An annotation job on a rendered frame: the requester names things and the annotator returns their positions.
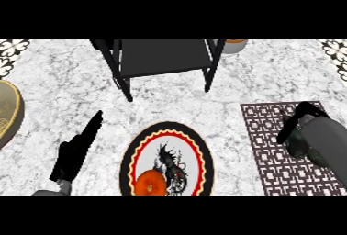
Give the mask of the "black tiered metal shelf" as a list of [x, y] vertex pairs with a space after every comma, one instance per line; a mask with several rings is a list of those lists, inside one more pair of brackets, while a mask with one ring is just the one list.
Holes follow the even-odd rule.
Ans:
[[209, 92], [225, 43], [225, 39], [92, 39], [129, 102], [130, 79], [164, 73], [201, 70]]

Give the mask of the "round tan wooden board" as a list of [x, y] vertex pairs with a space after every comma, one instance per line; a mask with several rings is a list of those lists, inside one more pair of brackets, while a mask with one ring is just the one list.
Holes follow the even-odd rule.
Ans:
[[18, 87], [0, 80], [0, 150], [12, 140], [26, 118], [26, 101]]

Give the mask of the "dark brown patterned placemat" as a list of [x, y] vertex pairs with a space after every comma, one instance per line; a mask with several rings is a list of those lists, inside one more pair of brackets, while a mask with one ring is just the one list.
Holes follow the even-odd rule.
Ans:
[[294, 114], [297, 102], [241, 104], [256, 166], [266, 196], [347, 196], [347, 188], [328, 168], [294, 159], [277, 135], [284, 127], [281, 112]]

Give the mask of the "black and white patterned mat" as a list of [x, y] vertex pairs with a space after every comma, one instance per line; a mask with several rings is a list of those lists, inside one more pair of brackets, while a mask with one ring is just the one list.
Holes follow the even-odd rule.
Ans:
[[9, 75], [29, 45], [29, 39], [0, 39], [0, 80]]
[[339, 78], [347, 83], [347, 39], [321, 39], [322, 50], [337, 67]]

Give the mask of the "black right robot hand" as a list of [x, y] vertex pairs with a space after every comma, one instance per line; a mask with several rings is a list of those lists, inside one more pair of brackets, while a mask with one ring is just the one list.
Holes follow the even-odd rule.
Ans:
[[296, 107], [294, 115], [290, 117], [290, 119], [284, 122], [284, 128], [281, 129], [278, 136], [277, 136], [277, 143], [283, 144], [288, 137], [291, 132], [294, 131], [294, 128], [297, 127], [300, 118], [306, 115], [312, 115], [315, 118], [318, 117], [327, 117], [327, 113], [308, 101], [303, 101], [299, 106]]

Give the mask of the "grey cup with orange top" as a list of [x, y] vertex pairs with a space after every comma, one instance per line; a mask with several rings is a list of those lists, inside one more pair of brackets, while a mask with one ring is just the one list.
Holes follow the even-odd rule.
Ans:
[[235, 54], [243, 51], [247, 45], [247, 39], [229, 39], [223, 46], [225, 54]]

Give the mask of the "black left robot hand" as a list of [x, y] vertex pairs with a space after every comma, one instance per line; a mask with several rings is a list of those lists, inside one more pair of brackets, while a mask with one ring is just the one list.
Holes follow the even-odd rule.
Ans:
[[71, 182], [80, 172], [89, 148], [102, 127], [104, 111], [99, 110], [80, 134], [70, 141], [64, 141], [58, 147], [58, 160], [49, 179], [54, 182], [66, 180]]

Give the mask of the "black-rimmed plate with dragon print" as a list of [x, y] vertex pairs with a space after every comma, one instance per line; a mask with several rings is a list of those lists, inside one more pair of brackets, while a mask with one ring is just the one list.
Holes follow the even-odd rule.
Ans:
[[210, 149], [200, 134], [185, 124], [157, 123], [129, 144], [120, 170], [125, 196], [136, 195], [136, 182], [148, 170], [157, 170], [166, 178], [166, 196], [210, 195], [215, 182]]

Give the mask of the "orange pumpkin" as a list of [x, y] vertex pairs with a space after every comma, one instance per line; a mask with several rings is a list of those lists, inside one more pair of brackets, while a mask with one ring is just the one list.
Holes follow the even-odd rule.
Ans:
[[166, 178], [157, 170], [145, 171], [136, 182], [138, 196], [164, 196], [167, 192]]

